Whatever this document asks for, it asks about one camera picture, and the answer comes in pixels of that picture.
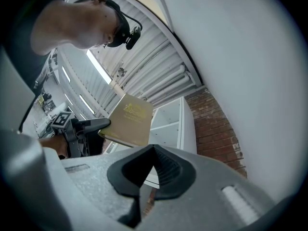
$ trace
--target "book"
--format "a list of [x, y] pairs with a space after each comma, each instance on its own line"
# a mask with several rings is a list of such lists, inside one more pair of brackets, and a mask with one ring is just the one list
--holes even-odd
[[109, 115], [111, 124], [98, 134], [119, 144], [135, 147], [149, 143], [153, 105], [125, 94]]

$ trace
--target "nose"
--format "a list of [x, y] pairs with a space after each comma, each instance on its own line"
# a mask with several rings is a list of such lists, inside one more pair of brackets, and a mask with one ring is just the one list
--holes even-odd
[[107, 44], [110, 44], [114, 41], [114, 35], [112, 34], [107, 34]]

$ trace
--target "ceiling fixture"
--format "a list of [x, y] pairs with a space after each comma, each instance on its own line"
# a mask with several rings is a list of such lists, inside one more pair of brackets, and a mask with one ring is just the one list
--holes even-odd
[[81, 113], [79, 113], [81, 115], [81, 117], [85, 120], [85, 117], [83, 117], [83, 115]]
[[64, 69], [63, 66], [62, 66], [62, 70], [63, 70], [63, 72], [64, 72], [66, 78], [68, 79], [68, 82], [71, 82], [71, 79], [70, 79], [69, 76], [67, 75], [66, 70]]
[[96, 70], [100, 73], [100, 75], [103, 77], [103, 79], [107, 82], [107, 84], [110, 84], [112, 81], [111, 77], [107, 73], [107, 71], [104, 69], [104, 67], [96, 60], [95, 56], [92, 54], [90, 50], [87, 50], [87, 56], [96, 68]]
[[94, 114], [94, 111], [91, 109], [91, 107], [88, 105], [88, 103], [83, 99], [81, 95], [79, 95], [80, 99], [83, 101], [83, 103], [88, 107], [88, 109]]
[[[67, 97], [67, 95], [64, 93], [64, 95], [66, 96], [67, 100], [69, 100], [69, 98]], [[73, 105], [73, 103], [69, 100], [69, 102], [71, 103], [71, 105]]]

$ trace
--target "ear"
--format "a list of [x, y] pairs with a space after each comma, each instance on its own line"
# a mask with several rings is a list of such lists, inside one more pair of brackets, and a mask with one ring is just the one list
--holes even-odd
[[93, 0], [94, 5], [99, 5], [101, 3], [106, 4], [106, 0]]

